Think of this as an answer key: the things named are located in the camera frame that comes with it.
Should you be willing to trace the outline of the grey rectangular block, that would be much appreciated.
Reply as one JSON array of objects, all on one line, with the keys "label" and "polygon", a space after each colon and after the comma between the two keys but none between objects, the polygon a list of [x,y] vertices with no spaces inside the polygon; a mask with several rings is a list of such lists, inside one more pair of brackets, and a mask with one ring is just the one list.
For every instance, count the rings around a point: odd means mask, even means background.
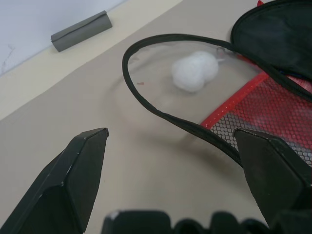
[{"label": "grey rectangular block", "polygon": [[107,12],[102,11],[53,34],[51,42],[61,52],[112,27]]}]

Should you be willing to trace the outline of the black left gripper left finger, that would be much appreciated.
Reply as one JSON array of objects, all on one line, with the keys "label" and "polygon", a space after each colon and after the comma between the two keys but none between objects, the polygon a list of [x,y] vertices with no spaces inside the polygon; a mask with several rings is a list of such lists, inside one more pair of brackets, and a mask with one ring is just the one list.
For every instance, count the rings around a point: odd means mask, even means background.
[{"label": "black left gripper left finger", "polygon": [[98,194],[107,128],[82,132],[37,176],[0,234],[83,234]]}]

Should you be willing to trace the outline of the red black paddle case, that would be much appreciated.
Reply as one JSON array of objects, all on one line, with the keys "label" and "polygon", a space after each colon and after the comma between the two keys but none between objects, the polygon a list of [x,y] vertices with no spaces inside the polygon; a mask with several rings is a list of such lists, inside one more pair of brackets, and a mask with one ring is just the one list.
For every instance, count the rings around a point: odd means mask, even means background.
[{"label": "red black paddle case", "polygon": [[[177,88],[172,64],[197,51],[219,61],[196,93]],[[228,41],[162,34],[124,53],[122,74],[138,102],[240,163],[234,132],[284,140],[312,167],[312,0],[259,3],[230,29]]]}]

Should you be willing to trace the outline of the white fluffy pompom charm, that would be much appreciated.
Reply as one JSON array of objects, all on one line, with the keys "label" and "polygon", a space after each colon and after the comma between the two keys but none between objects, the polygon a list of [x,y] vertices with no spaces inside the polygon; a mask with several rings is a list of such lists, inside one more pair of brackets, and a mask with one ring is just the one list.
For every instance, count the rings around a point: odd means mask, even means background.
[{"label": "white fluffy pompom charm", "polygon": [[172,64],[174,85],[186,92],[196,93],[212,81],[219,71],[219,61],[205,51],[197,51]]}]

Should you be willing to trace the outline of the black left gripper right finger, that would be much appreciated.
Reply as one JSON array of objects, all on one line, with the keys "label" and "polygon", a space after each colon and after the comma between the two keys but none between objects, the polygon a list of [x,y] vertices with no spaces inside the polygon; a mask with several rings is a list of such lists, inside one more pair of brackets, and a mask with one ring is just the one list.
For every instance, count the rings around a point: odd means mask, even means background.
[{"label": "black left gripper right finger", "polygon": [[245,178],[271,225],[282,211],[312,210],[312,167],[281,138],[236,129],[234,137]]}]

